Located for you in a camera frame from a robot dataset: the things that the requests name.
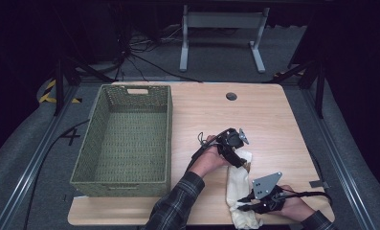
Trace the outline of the green woven basket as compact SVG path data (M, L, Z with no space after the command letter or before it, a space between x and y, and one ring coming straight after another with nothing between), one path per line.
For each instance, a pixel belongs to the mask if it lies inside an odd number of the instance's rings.
M164 196L171 184L168 85L103 85L70 183L86 196Z

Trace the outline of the grey tape piece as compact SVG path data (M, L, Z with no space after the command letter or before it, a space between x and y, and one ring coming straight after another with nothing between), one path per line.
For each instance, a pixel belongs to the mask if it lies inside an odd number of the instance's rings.
M329 188L328 183L325 181L322 181L322 180L309 181L309 184L310 184L311 188L320 188L320 187L322 187L324 189Z

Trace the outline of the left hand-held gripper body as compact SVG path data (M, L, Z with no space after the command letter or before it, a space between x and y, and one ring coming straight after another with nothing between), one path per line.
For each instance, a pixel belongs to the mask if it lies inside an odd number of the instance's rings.
M248 145L249 141L241 128L228 128L217 136L216 144L219 153L228 153Z

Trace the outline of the white cloth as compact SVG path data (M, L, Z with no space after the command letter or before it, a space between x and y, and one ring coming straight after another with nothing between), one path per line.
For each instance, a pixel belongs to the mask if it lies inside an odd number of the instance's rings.
M249 168L253 155L243 149L237 149L235 153L246 160L247 169L243 166L239 168L235 166L228 167L226 203L236 230L258 229L262 225L262 221L256 217L254 211L243 212L238 210L238 207L241 206L239 200L250 193Z

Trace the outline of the person's left hand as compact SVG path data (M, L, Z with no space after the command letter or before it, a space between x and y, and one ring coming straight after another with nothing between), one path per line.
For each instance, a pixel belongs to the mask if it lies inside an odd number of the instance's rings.
M208 173L229 165L230 163L218 153L217 146L210 146L195 160L189 171L203 178Z

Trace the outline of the black metal stand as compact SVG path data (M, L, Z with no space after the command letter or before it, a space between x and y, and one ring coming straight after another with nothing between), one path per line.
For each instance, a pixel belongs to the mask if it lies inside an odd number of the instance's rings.
M299 73L302 73L298 81L300 89L309 89L314 82L317 83L314 108L319 118L322 119L324 117L323 98L325 76L324 67L319 61L311 60L307 63L297 65L284 73L278 72L268 83L280 83L293 76L297 76Z
M111 78L106 77L103 73L90 67L87 63L78 60L74 57L61 57L56 64L56 111L57 116L65 105L64 96L64 80L67 80L68 84L71 86L79 86L81 83L81 74L78 73L77 69L80 68L87 72L90 76L93 76L100 81L104 82L115 82Z

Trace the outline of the yellow black hazard tape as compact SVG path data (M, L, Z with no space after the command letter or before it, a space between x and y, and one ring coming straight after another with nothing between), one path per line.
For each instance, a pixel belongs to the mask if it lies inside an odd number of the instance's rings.
M56 80L50 80L46 89L43 92L43 95L38 100L40 103L54 103L54 104L56 103L56 98L53 98L50 96L55 85L56 85Z

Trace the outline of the grey metal table frame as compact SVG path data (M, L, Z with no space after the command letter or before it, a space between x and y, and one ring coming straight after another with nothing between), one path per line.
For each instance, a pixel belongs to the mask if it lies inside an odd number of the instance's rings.
M186 72L189 60L189 28L216 28L216 29L256 29L256 38L249 42L257 70L265 72L265 66L259 52L259 43L269 15L269 8L259 12L212 12L212 11L189 11L185 5L182 16L182 47L179 70Z

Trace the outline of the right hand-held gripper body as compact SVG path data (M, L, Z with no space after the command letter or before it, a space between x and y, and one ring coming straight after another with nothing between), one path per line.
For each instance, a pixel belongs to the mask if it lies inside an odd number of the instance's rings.
M283 189L278 185L281 172L275 172L252 180L254 199L252 209L258 214L278 211L284 204Z

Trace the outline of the person's right hand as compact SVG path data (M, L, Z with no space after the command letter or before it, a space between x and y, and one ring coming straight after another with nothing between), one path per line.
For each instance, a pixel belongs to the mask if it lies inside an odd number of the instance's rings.
M286 198L279 214L294 221L302 222L315 213L300 197Z

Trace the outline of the aluminium floor rail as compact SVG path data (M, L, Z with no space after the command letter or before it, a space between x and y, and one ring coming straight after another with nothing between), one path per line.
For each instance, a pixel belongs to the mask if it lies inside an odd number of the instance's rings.
M351 173L343 162L343 159L340 156L340 153L324 119L321 119L316 111L314 97L308 90L304 89L302 90L302 96L304 98L304 101L307 103L307 106L309 107L309 111L313 116L316 126L324 138L328 158L335 172L337 173L339 181L341 182L342 188L346 194L346 198L353 210L356 219L359 222L361 229L377 230L374 222L369 215L369 211L363 202L363 199L359 195L356 182L354 181Z
M78 91L77 86L70 86L65 93L65 105L57 116L53 116L48 127L40 139L34 154L26 167L25 171L20 175L16 187L13 189L9 200L6 203L0 215L0 230L7 230L14 215L16 214L20 204L26 196L29 188L34 183L35 177L43 164L44 158L49 152L49 146L56 132L57 126L61 122L65 111L71 104L72 99Z

